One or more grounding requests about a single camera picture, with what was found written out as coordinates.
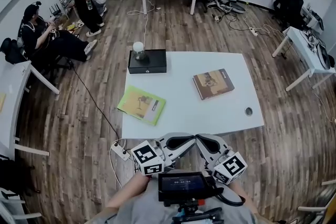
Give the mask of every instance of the black box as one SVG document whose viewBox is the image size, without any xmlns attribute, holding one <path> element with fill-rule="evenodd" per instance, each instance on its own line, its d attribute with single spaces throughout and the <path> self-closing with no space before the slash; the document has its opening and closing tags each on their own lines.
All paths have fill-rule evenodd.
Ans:
<svg viewBox="0 0 336 224">
<path fill-rule="evenodd" d="M 147 58 L 137 61 L 133 50 L 128 58 L 128 71 L 130 74 L 167 73 L 166 50 L 145 50 Z"/>
</svg>

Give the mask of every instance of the black pants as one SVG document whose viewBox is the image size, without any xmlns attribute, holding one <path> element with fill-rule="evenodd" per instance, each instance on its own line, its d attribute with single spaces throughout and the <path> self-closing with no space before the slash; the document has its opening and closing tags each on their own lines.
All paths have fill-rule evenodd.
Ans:
<svg viewBox="0 0 336 224">
<path fill-rule="evenodd" d="M 88 5 L 85 0 L 75 0 L 76 9 L 79 15 L 79 18 L 83 23 L 90 29 L 92 33 L 99 30 L 97 24 L 102 24 L 103 20 L 100 17 L 96 6 L 92 2 L 92 10 L 89 10 Z"/>
<path fill-rule="evenodd" d="M 49 42 L 46 53 L 49 55 L 60 55 L 74 60 L 86 61 L 84 49 L 88 42 L 81 41 L 79 38 L 68 31 L 59 31 L 59 37 Z"/>
</svg>

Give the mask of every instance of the power strip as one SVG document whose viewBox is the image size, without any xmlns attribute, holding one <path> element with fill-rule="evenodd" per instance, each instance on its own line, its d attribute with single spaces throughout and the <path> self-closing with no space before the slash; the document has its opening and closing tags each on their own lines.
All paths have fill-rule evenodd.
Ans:
<svg viewBox="0 0 336 224">
<path fill-rule="evenodd" d="M 118 143 L 113 143 L 111 149 L 124 161 L 127 161 L 131 155 L 125 151 Z"/>
<path fill-rule="evenodd" d="M 255 37 L 258 36 L 258 33 L 252 27 L 250 27 L 249 29 Z"/>
</svg>

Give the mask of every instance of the paper on desk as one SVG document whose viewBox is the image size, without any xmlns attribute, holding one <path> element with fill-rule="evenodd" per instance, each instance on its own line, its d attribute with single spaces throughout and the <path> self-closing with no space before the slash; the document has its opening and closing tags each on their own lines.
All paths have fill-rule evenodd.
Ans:
<svg viewBox="0 0 336 224">
<path fill-rule="evenodd" d="M 6 99 L 6 94 L 0 92 L 0 113 L 1 113 L 2 107 L 4 106 L 5 99 Z"/>
</svg>

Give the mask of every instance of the woman sitting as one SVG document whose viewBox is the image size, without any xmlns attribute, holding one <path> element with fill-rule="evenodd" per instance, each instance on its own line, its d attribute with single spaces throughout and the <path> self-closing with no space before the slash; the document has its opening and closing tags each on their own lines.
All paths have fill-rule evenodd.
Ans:
<svg viewBox="0 0 336 224">
<path fill-rule="evenodd" d="M 88 43 L 66 30 L 55 30 L 53 23 L 47 23 L 38 16 L 38 10 L 38 5 L 29 5 L 20 27 L 23 45 L 30 60 L 64 56 L 85 62 L 91 58 L 96 39 Z"/>
</svg>

